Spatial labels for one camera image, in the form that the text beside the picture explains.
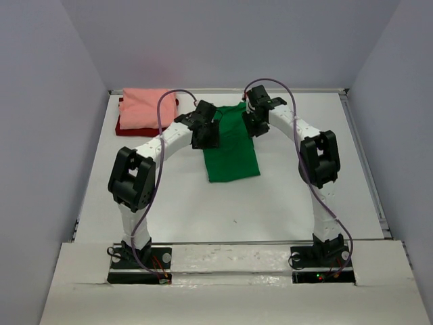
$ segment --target white platform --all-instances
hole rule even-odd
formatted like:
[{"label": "white platform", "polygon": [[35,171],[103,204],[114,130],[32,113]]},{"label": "white platform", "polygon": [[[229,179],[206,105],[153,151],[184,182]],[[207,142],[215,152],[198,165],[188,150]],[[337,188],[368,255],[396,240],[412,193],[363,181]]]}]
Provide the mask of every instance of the white platform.
[{"label": "white platform", "polygon": [[174,245],[172,285],[111,285],[109,244],[63,245],[41,325],[429,324],[400,242],[355,242],[356,286],[292,284],[289,245]]},{"label": "white platform", "polygon": [[[284,93],[273,94],[285,98]],[[107,190],[117,151],[147,141],[116,137],[118,99],[112,95],[85,196],[76,242],[119,242],[120,213]],[[240,93],[200,94],[217,106],[235,105]],[[296,93],[298,114],[337,135],[341,172],[336,213],[354,238],[383,238],[361,163],[337,93]],[[178,95],[181,113],[192,110]],[[208,183],[201,150],[185,148],[164,164],[160,191],[148,215],[154,242],[245,242],[310,240],[313,209],[298,173],[293,143],[276,129],[254,139],[261,176],[231,183]]]}]

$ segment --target wire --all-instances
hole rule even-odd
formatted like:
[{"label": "wire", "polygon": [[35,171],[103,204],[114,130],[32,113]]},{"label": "wire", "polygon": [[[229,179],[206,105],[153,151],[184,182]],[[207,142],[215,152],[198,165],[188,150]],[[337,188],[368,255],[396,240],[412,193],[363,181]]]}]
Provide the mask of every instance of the wire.
[{"label": "wire", "polygon": [[159,259],[154,255],[154,260],[156,261],[156,263],[159,265],[160,269],[162,270],[162,272],[164,273],[164,276],[168,279],[168,274],[167,272],[165,272],[165,269],[163,268],[161,262],[159,261]]},{"label": "wire", "polygon": [[159,135],[160,135],[160,140],[161,140],[161,155],[160,155],[160,168],[158,171],[158,178],[156,179],[156,183],[155,183],[155,190],[152,193],[152,197],[150,198],[149,201],[149,205],[147,206],[147,209],[144,211],[143,216],[140,218],[140,220],[137,222],[137,225],[135,225],[133,232],[131,233],[131,248],[133,250],[133,255],[135,258],[135,261],[137,262],[137,264],[142,268],[145,269],[146,271],[148,271],[149,273],[152,274],[157,274],[158,272],[152,271],[150,268],[146,267],[138,258],[137,256],[137,251],[135,250],[135,233],[137,232],[138,228],[140,227],[141,223],[143,222],[143,220],[146,218],[147,214],[149,213],[150,208],[152,207],[154,201],[155,201],[155,196],[156,193],[158,192],[158,188],[160,186],[160,182],[161,182],[161,176],[162,176],[162,166],[164,164],[164,153],[165,153],[165,143],[164,143],[164,139],[162,136],[162,122],[161,122],[161,102],[162,100],[169,94],[171,93],[187,93],[188,95],[190,95],[193,99],[194,102],[197,101],[197,98],[194,96],[194,94],[188,90],[185,89],[172,89],[167,91],[166,93],[162,94],[162,96],[160,97],[160,99],[158,100],[158,105],[156,106],[156,116],[158,117],[158,129],[159,129]]},{"label": "wire", "polygon": [[335,276],[336,274],[339,274],[345,267],[347,267],[347,265],[350,263],[350,260],[352,259],[352,254],[353,254],[352,235],[347,230],[347,228],[343,225],[343,223],[338,219],[337,215],[320,199],[320,197],[317,195],[317,193],[316,193],[316,191],[315,191],[315,189],[314,189],[314,187],[310,181],[310,177],[308,177],[308,173],[306,172],[305,162],[302,159],[302,156],[300,155],[300,149],[299,149],[299,143],[298,143],[298,133],[296,132],[296,129],[297,129],[296,120],[298,118],[298,115],[297,115],[297,111],[296,111],[296,101],[295,101],[295,97],[293,96],[292,91],[284,83],[282,83],[281,81],[278,81],[276,79],[259,78],[259,79],[256,79],[256,80],[247,84],[247,86],[244,89],[244,94],[242,97],[243,100],[246,99],[246,91],[249,88],[249,86],[251,86],[253,83],[256,83],[258,81],[272,81],[274,83],[277,83],[278,85],[281,85],[289,93],[290,98],[292,99],[292,104],[293,104],[293,140],[295,143],[296,154],[298,156],[298,160],[300,163],[300,167],[302,169],[302,174],[304,175],[304,179],[306,180],[306,183],[309,186],[311,193],[313,193],[313,196],[316,198],[317,202],[319,202],[320,205],[326,210],[326,212],[329,213],[329,215],[332,217],[332,219],[334,219],[338,223],[338,225],[340,225],[340,227],[344,230],[344,232],[347,234],[347,237],[349,239],[349,242],[350,242],[349,256],[347,257],[347,260],[343,263],[343,265],[340,267],[340,269],[338,269],[336,272],[334,272],[333,274],[330,275],[330,276]]}]

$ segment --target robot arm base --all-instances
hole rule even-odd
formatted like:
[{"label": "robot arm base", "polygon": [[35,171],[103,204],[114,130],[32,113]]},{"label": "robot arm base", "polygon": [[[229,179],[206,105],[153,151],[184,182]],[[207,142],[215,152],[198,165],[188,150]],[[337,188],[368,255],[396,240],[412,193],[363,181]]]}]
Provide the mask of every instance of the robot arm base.
[{"label": "robot arm base", "polygon": [[322,242],[313,234],[312,246],[292,246],[290,265],[294,269],[334,267],[338,268],[348,256],[349,248],[344,244],[343,235]]}]

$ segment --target red cloth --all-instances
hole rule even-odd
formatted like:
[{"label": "red cloth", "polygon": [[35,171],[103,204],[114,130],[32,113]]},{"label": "red cloth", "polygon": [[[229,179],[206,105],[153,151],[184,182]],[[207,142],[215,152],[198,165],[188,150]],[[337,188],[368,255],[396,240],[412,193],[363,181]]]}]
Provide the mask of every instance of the red cloth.
[{"label": "red cloth", "polygon": [[120,116],[117,118],[116,135],[118,137],[156,137],[158,134],[160,134],[158,129],[150,129],[148,127],[142,129],[122,130],[120,128]]}]

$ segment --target stack of clothes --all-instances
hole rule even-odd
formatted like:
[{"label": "stack of clothes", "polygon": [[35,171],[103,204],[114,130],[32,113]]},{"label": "stack of clothes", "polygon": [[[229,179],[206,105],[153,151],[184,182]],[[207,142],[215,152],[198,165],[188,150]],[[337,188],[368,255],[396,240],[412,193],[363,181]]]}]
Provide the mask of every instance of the stack of clothes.
[{"label": "stack of clothes", "polygon": [[[159,134],[156,106],[167,89],[124,88],[119,99],[119,118],[116,135],[123,137],[155,137]],[[161,102],[162,128],[167,128],[177,117],[179,101],[176,94],[167,95]]]}]

